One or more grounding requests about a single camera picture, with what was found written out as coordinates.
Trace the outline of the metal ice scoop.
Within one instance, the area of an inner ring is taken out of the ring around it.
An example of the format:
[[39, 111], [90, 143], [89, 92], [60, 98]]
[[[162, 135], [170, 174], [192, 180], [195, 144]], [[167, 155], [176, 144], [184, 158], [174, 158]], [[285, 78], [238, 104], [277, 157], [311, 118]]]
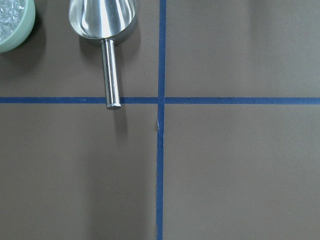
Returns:
[[82, 38], [101, 47], [106, 108], [121, 108], [115, 45], [124, 41], [137, 19], [135, 0], [71, 0], [68, 19]]

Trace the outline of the green bowl with ice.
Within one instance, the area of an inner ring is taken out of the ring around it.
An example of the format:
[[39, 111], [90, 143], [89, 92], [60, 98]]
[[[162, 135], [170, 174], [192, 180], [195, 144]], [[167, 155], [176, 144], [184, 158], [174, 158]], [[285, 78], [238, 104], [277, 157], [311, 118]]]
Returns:
[[0, 52], [17, 48], [30, 35], [36, 18], [33, 0], [0, 2]]

